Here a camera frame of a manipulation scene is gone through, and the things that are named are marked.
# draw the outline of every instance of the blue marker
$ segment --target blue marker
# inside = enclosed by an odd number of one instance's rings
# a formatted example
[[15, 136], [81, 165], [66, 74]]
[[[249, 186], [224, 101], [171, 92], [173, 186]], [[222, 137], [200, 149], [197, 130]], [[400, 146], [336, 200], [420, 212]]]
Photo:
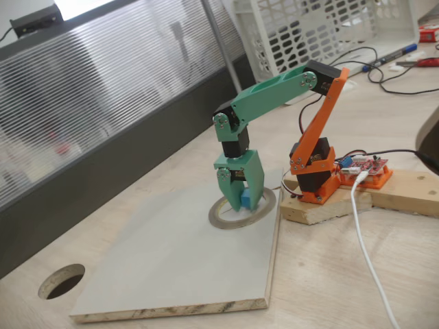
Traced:
[[[371, 63], [371, 65], [374, 65], [376, 67], [381, 66], [385, 63], [391, 62], [397, 58], [400, 58], [401, 56], [404, 56], [407, 53], [410, 53], [412, 51], [415, 51], [418, 49], [418, 45], [414, 43], [413, 45], [406, 46], [405, 48], [402, 48], [401, 50], [395, 51], [394, 53], [391, 53], [390, 55], [387, 55], [385, 57], [382, 57], [378, 60], [378, 62]], [[363, 66], [363, 72], [369, 72], [370, 67], [364, 65]]]

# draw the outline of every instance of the green robotic arm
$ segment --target green robotic arm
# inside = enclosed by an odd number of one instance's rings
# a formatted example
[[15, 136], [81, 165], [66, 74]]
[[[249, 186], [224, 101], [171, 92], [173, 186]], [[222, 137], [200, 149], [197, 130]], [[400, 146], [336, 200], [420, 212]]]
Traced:
[[264, 173], [256, 150], [248, 149], [247, 125], [285, 102], [313, 90], [318, 81], [307, 66], [273, 77], [240, 92], [214, 114], [213, 124], [224, 153], [215, 161], [219, 187], [235, 211], [248, 184], [250, 203], [255, 210], [263, 194]]

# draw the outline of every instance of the table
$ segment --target table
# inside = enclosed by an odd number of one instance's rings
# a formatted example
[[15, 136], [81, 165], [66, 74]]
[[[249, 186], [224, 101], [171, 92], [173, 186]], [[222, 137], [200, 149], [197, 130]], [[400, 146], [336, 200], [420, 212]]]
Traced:
[[[433, 45], [420, 48], [433, 55]], [[396, 74], [387, 68], [385, 72]], [[413, 69], [387, 87], [423, 90], [439, 86], [437, 76], [437, 68]], [[357, 87], [342, 94], [323, 132], [337, 155], [357, 148], [414, 148], [418, 129], [439, 106], [439, 93], [390, 95], [363, 74], [352, 81]], [[281, 106], [249, 125], [250, 147], [258, 149], [265, 170], [289, 166], [289, 151], [300, 137], [299, 111], [317, 97]], [[317, 109], [307, 108], [305, 125]], [[0, 328], [391, 328], [361, 254], [351, 216], [314, 226], [281, 220], [268, 309], [86, 326], [69, 318], [80, 291], [142, 200], [215, 181], [213, 162], [221, 151], [210, 127], [0, 280]], [[426, 171], [412, 154], [389, 154], [388, 158], [391, 167]], [[360, 224], [400, 326], [437, 328], [439, 220], [374, 209], [360, 214]], [[58, 298], [40, 299], [41, 283], [73, 263], [86, 267], [81, 282]]]

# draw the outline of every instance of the wooden block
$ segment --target wooden block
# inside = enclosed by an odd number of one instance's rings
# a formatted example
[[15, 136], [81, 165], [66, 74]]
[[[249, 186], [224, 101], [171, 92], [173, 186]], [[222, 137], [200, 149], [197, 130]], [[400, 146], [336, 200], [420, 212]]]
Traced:
[[370, 193], [375, 207], [439, 217], [439, 179], [430, 173], [395, 170], [381, 190], [359, 188], [358, 191]]
[[[282, 171], [265, 175], [279, 186]], [[217, 184], [145, 200], [79, 296], [76, 322], [267, 308], [279, 224], [276, 206], [234, 230], [209, 223]]]
[[[357, 193], [355, 196], [357, 209], [372, 208], [372, 195], [370, 193]], [[289, 221], [311, 225], [326, 221], [334, 217], [352, 214], [351, 192], [338, 189], [323, 205], [300, 202], [297, 198], [289, 196], [281, 203], [283, 218]]]

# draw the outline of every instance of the white crate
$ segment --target white crate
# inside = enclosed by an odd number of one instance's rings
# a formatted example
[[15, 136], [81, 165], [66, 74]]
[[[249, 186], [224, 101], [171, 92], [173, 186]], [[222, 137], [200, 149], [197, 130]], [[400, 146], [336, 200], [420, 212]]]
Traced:
[[[382, 57], [419, 41], [411, 0], [234, 0], [233, 11], [258, 82], [356, 47]], [[344, 59], [369, 63], [375, 55], [364, 49]], [[345, 66], [351, 74], [362, 68]]]

